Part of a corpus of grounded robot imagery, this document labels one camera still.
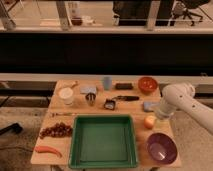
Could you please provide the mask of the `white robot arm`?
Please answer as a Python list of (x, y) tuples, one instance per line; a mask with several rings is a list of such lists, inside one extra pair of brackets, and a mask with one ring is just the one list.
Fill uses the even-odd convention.
[(195, 100), (194, 96), (195, 88), (190, 83), (167, 85), (162, 90), (162, 98), (154, 108), (154, 113), (163, 120), (169, 119), (180, 109), (213, 135), (213, 109)]

